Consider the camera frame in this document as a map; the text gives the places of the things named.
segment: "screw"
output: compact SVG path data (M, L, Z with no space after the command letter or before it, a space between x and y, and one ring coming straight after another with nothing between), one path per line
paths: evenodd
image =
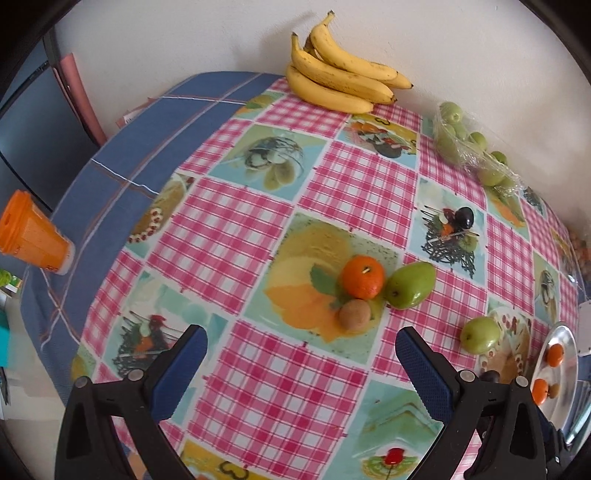
M78 377L78 378L76 378L76 381L74 382L74 386L76 388L82 388L82 387L85 387L87 383L88 383L88 377Z
M132 382L137 382L144 377L144 371L141 368L134 368L131 372L127 374L127 378L129 378Z
M520 387L527 387L530 383L527 381L527 378L525 378L523 375L519 375L516 379L515 379L515 383L517 385L519 385Z
M464 382L474 382L476 375L474 375L473 372L470 372L469 370L462 370L460 372L460 378L464 381Z

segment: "floor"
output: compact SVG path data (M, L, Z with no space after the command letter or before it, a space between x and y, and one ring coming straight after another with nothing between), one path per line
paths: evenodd
M8 299L6 311L11 328L10 405L2 405L7 435L35 479L53 480L64 405L25 331L20 299Z

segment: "orange plastic cup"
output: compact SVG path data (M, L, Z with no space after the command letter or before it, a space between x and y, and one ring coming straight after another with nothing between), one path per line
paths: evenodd
M17 190L0 218L0 252L64 275L76 247L33 204L28 192Z

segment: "blue tablecloth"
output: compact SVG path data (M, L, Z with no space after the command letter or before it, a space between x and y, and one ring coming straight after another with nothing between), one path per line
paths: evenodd
M76 245L63 277L25 273L21 313L60 397L89 306L129 232L172 172L246 101L279 77L252 72L196 75L112 137L68 189L53 222Z

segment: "plastic wrap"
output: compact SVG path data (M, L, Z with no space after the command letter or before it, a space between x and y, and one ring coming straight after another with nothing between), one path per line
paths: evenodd
M521 178L506 164L511 161L503 153L510 151L507 144L455 103L438 105L433 131L437 151L445 162L501 195L518 194L522 189Z

